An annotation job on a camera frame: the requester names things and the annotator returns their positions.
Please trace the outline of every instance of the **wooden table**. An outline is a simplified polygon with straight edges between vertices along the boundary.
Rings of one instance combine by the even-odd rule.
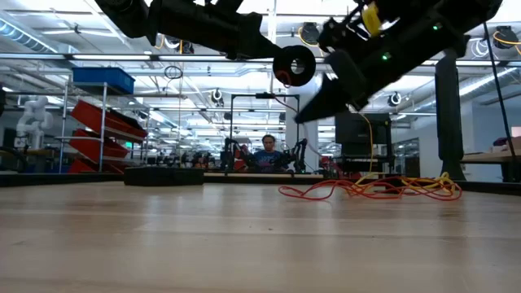
[[[517,293],[520,247],[516,196],[338,192],[315,203],[277,186],[0,189],[6,293]]]
[[[516,157],[521,162],[521,150],[515,151]],[[479,153],[463,156],[462,164],[499,164],[501,165],[501,174],[503,182],[514,182],[514,168],[518,168],[521,172],[521,164],[512,166],[512,154],[510,151],[501,151],[495,153]]]

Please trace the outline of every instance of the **man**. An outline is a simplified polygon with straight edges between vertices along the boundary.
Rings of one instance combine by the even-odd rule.
[[[258,151],[254,154],[257,161],[257,165],[262,173],[274,173],[274,172],[286,172],[288,169],[287,165],[282,166],[279,169],[271,164],[272,161],[280,158],[282,153],[275,150],[275,137],[273,135],[266,134],[262,138],[262,144],[264,145],[263,151]]]

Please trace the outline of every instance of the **ceiling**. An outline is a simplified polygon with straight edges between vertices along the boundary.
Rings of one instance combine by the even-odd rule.
[[[196,0],[195,2],[203,4],[204,0]],[[255,11],[263,14],[264,20],[261,25],[261,32],[268,35],[269,22],[276,23],[276,32],[278,37],[276,43],[280,46],[302,45],[298,37],[292,37],[291,33],[295,32],[304,22],[316,22],[322,24],[330,17],[337,20],[343,18],[342,15],[351,7],[355,7],[353,1],[348,0],[277,0],[276,12],[277,16],[272,18],[269,16],[274,10],[272,1],[245,0],[239,8],[239,12],[248,13]],[[124,36],[120,30],[101,12],[95,5],[93,0],[2,0],[2,11],[9,15],[18,24],[33,32],[42,40],[46,40],[53,46],[70,45],[79,52],[85,54],[143,54],[144,52],[151,54],[173,55],[176,54],[167,46],[154,47],[142,37],[139,39],[129,39]],[[519,0],[505,0],[503,7],[500,9],[496,17],[489,22],[490,27],[499,24],[508,24],[513,27],[515,32],[521,31],[521,21],[519,16],[513,11],[521,11],[521,2]],[[77,26],[79,32],[74,33],[70,30]],[[469,32],[473,38],[482,37],[484,31],[482,28],[476,28]],[[480,51],[486,50],[477,44],[478,40],[473,39],[469,43],[467,55],[463,59],[466,60],[486,60],[487,57],[481,56],[476,47]],[[321,56],[318,48],[311,48],[313,53]],[[0,51],[2,52],[30,52],[29,49],[14,43],[5,37],[0,37]],[[218,55],[217,52],[209,50],[202,46],[195,46],[197,55]],[[495,50],[494,53],[501,60],[521,60],[520,56],[513,48],[511,50]],[[434,56],[433,59],[440,58],[441,55]],[[169,80],[164,77],[164,69],[170,65],[176,64],[183,68],[185,78],[182,83],[180,80]],[[25,86],[31,85],[42,90],[48,89],[49,84],[41,81],[37,77],[28,76],[20,72],[13,72],[12,66],[19,66],[37,76],[65,85],[70,75],[70,71],[66,68],[60,68],[56,64],[42,61],[1,61],[0,63],[0,81],[9,86],[13,90],[22,90]],[[108,61],[91,61],[84,62],[84,66],[113,66],[121,67],[127,72],[131,72],[135,81],[135,92],[143,94],[154,94],[158,91],[159,95],[163,94],[184,94],[186,98],[144,98],[135,101],[136,104],[144,103],[150,107],[157,108],[195,108],[195,107],[215,107],[212,103],[212,93],[215,89],[220,89],[225,107],[230,106],[230,96],[232,94],[254,94],[264,92],[270,89],[270,64],[262,63],[231,63],[231,62],[185,62],[183,64],[170,62],[108,62]],[[394,112],[394,108],[387,105],[387,97],[395,92],[400,93],[403,97],[411,97],[414,99],[414,93],[418,88],[433,84],[434,68],[424,67],[417,68],[411,74],[402,77],[399,81],[389,85],[387,88],[376,94],[371,100],[370,105],[366,108],[368,111]],[[465,67],[460,70],[462,80],[472,77],[482,77],[491,73],[490,67],[475,66]],[[274,81],[273,89],[275,93],[285,93],[287,89]],[[506,86],[506,90],[519,90],[519,83],[516,85]],[[487,98],[496,98],[493,93],[489,96],[479,97],[479,102],[486,101]],[[517,99],[512,98],[509,103],[516,103]],[[114,107],[123,107],[128,105],[129,100],[113,105]],[[237,108],[247,109],[269,109],[283,111],[284,107],[274,103],[271,100],[257,100],[254,98],[241,98],[234,101]],[[222,138],[229,130],[220,131],[222,124],[227,124],[228,120],[224,120],[222,112],[211,112],[206,116],[200,115],[198,112],[179,112],[179,111],[160,111],[163,120],[155,121],[156,125],[151,125],[156,131],[156,137],[177,136],[177,133],[167,132],[169,129],[169,121],[180,125],[184,129],[190,129],[185,132],[186,135],[180,135],[185,138],[196,138],[198,146],[202,149],[217,151],[222,144]],[[234,117],[237,124],[278,124],[279,112],[248,112],[240,113]],[[401,119],[401,123],[407,123],[414,116],[408,116]],[[322,120],[320,125],[326,127],[333,125],[332,119]],[[259,146],[257,141],[267,131],[275,133],[281,140],[284,139],[282,130],[277,128],[266,127],[247,127],[241,126],[239,136],[253,138],[255,146]],[[321,146],[325,146],[334,141],[330,130],[319,134]]]

